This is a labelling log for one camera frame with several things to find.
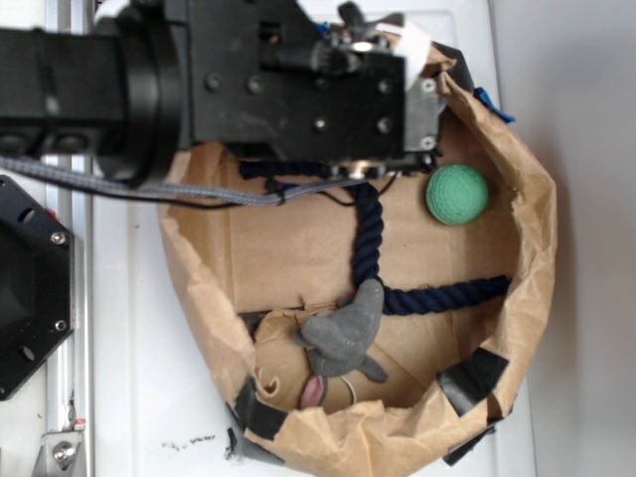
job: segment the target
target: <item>black metal bracket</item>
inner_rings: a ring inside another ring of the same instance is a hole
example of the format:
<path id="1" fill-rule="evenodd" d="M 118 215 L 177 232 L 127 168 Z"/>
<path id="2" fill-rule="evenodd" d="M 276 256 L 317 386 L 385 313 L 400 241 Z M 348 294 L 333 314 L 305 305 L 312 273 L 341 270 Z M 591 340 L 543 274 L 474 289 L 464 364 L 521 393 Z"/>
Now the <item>black metal bracket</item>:
<path id="1" fill-rule="evenodd" d="M 73 236 L 0 176 L 0 400 L 12 397 L 73 331 Z"/>

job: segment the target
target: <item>metal clamp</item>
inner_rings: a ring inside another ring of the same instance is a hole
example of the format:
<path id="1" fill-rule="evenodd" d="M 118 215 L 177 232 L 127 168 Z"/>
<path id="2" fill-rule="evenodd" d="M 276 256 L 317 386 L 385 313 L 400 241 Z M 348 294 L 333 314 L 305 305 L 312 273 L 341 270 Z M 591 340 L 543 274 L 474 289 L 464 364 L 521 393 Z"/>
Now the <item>metal clamp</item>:
<path id="1" fill-rule="evenodd" d="M 86 455 L 82 444 L 80 431 L 43 435 L 32 477 L 85 476 Z"/>

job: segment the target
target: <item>cable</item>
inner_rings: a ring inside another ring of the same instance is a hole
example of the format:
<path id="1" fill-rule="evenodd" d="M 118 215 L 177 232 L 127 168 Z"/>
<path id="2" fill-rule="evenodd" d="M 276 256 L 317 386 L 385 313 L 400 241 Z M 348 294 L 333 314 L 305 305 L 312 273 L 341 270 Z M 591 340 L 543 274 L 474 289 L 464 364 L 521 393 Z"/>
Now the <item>cable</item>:
<path id="1" fill-rule="evenodd" d="M 380 189 L 380 191 L 378 192 L 378 197 L 381 197 L 382 194 L 384 194 L 385 192 L 388 192 L 389 189 L 392 187 L 392 185 L 394 184 L 394 182 L 396 181 L 397 178 L 398 178 L 397 174 L 392 176 L 391 179 L 387 182 L 387 184 Z M 356 201 L 345 202 L 345 201 L 342 201 L 342 200 L 338 199 L 336 196 L 334 196 L 333 194 L 330 194 L 328 192 L 319 192 L 318 194 L 320 194 L 321 196 L 325 196 L 329 200 L 331 200 L 331 201 L 335 202 L 336 204 L 338 204 L 340 206 L 343 206 L 343 207 L 364 206 L 366 204 L 365 201 L 373 201 L 374 200 L 374 199 L 370 199 L 370 200 L 365 199 L 362 202 L 356 202 Z"/>
<path id="2" fill-rule="evenodd" d="M 316 194 L 336 187 L 349 187 L 364 182 L 349 179 L 319 181 L 281 191 L 280 193 L 264 195 L 187 184 L 163 184 L 158 187 L 135 190 L 120 182 L 42 164 L 28 158 L 14 159 L 0 156 L 0 167 L 33 179 L 55 184 L 59 187 L 89 194 L 122 200 L 168 203 L 206 210 L 224 209 L 234 205 L 277 206 L 286 201 L 298 199 L 303 196 Z M 183 201 L 179 198 L 215 199 L 224 201 L 226 204 L 206 205 Z"/>
<path id="3" fill-rule="evenodd" d="M 347 385 L 347 388 L 349 388 L 349 391 L 351 392 L 351 399 L 352 399 L 352 405 L 355 405 L 358 403 L 358 394 L 356 393 L 356 388 L 354 388 L 354 385 L 351 381 L 349 381 L 346 377 L 341 376 L 340 379 L 343 381 L 343 383 L 345 385 Z"/>

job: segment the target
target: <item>green golf ball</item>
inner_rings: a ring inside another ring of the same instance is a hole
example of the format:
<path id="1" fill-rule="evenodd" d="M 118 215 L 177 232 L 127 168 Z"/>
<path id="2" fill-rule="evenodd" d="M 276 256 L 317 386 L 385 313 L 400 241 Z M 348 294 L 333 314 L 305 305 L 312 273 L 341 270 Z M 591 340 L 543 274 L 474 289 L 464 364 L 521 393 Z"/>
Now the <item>green golf ball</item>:
<path id="1" fill-rule="evenodd" d="M 440 167 L 428 181 L 426 204 L 433 216 L 448 226 L 474 221 L 488 204 L 488 186 L 473 167 Z"/>

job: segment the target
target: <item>navy blue rope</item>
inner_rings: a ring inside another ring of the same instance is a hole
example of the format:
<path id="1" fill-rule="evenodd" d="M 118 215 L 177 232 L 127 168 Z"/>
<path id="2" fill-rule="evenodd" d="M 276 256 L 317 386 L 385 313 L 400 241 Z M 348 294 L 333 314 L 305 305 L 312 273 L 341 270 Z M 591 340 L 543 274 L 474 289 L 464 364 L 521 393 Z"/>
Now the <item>navy blue rope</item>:
<path id="1" fill-rule="evenodd" d="M 382 204 L 378 191 L 371 184 L 360 184 L 349 188 L 359 204 L 358 235 L 354 244 L 353 275 L 356 286 L 368 278 L 383 283 L 380 278 L 380 245 L 385 224 L 382 220 Z M 406 316 L 411 314 L 441 313 L 465 306 L 474 306 L 496 296 L 505 295 L 510 285 L 506 276 L 478 279 L 439 288 L 424 288 L 410 291 L 385 287 L 385 315 Z"/>

